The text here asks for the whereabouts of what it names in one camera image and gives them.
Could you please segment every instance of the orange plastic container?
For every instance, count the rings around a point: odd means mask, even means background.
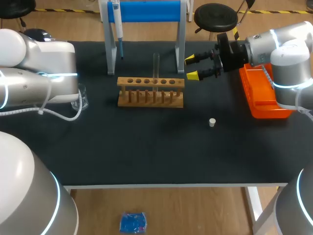
[[[265,65],[271,78],[271,65]],[[246,98],[255,118],[288,118],[293,112],[292,110],[280,108],[275,99],[275,92],[272,89],[262,67],[251,67],[245,65],[239,69],[241,81],[244,86]]]

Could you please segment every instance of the black table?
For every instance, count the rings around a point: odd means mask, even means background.
[[[89,100],[80,118],[25,113],[0,119],[0,131],[25,142],[63,185],[287,183],[312,158],[313,123],[299,113],[254,119],[237,71],[186,80],[183,109],[119,108],[117,77],[151,77],[154,52],[160,77],[185,77],[176,73],[174,43],[125,42],[115,76],[106,75],[104,43],[73,44]],[[187,42],[185,55],[213,45]],[[208,66],[210,60],[185,70]],[[75,115],[70,104],[49,108]],[[210,118],[217,120],[214,128]]]

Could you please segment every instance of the blue stand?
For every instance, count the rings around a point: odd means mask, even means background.
[[[112,3],[99,0],[103,21],[108,74],[113,75],[116,61],[116,45],[112,26]],[[178,73],[184,73],[186,41],[186,0],[180,1],[123,1],[120,3],[122,22],[178,22],[175,45]]]

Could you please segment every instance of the wooden test tube rack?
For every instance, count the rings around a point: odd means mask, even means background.
[[[185,80],[180,78],[118,77],[117,85],[121,87],[118,106],[126,107],[163,107],[183,108]],[[158,87],[158,92],[138,87]],[[173,88],[176,91],[160,91],[161,88]]]

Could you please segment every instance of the tan floor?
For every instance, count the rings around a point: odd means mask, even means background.
[[[194,10],[212,0],[195,0]],[[219,0],[237,9],[241,0]],[[37,8],[99,10],[88,0],[37,0]],[[253,10],[306,10],[305,0],[256,0]],[[29,28],[43,28],[62,40],[103,41],[99,15],[85,13],[33,12],[24,18]],[[248,14],[238,27],[241,39],[300,21],[313,22],[313,15]],[[14,20],[3,27],[18,29]],[[197,26],[187,23],[186,39],[203,41],[208,32],[195,34]],[[174,41],[177,23],[124,24],[125,41]],[[276,188],[259,188],[265,207]],[[241,188],[107,189],[74,192],[80,214],[79,235],[118,234],[121,213],[147,213],[150,235],[250,235],[251,224]]]

